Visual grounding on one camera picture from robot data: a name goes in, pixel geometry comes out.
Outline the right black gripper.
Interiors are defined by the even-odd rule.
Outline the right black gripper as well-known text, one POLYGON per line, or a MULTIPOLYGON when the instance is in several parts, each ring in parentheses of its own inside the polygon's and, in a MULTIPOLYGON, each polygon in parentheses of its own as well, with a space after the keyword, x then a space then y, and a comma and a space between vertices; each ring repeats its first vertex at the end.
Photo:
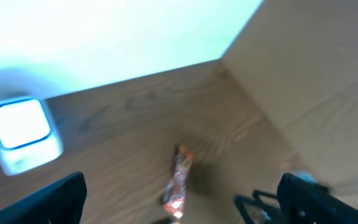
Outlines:
POLYGON ((275 194, 254 190, 251 198, 235 195, 234 205, 246 224, 286 223, 275 194))

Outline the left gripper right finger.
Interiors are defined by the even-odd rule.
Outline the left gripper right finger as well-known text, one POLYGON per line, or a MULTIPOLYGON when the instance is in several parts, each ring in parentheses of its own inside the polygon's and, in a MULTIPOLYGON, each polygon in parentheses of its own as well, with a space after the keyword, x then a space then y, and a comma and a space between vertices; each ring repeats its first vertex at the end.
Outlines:
POLYGON ((277 200, 288 223, 358 224, 358 210, 331 196, 321 185, 283 174, 277 200))

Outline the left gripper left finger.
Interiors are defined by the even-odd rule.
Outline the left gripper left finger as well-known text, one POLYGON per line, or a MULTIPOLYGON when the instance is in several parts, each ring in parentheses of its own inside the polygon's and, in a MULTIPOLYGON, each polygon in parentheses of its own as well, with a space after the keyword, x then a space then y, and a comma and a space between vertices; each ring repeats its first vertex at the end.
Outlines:
POLYGON ((86 196, 84 174, 74 172, 0 210, 0 224, 79 224, 86 196))

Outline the red orange snack bag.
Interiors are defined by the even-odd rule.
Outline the red orange snack bag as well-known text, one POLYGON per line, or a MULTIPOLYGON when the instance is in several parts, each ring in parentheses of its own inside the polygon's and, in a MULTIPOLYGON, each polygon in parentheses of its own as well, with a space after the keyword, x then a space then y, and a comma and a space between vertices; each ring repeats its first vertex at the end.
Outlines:
POLYGON ((179 145, 173 158, 173 172, 162 197, 163 209, 179 222, 183 217, 186 199, 186 180, 194 160, 194 153, 179 145))

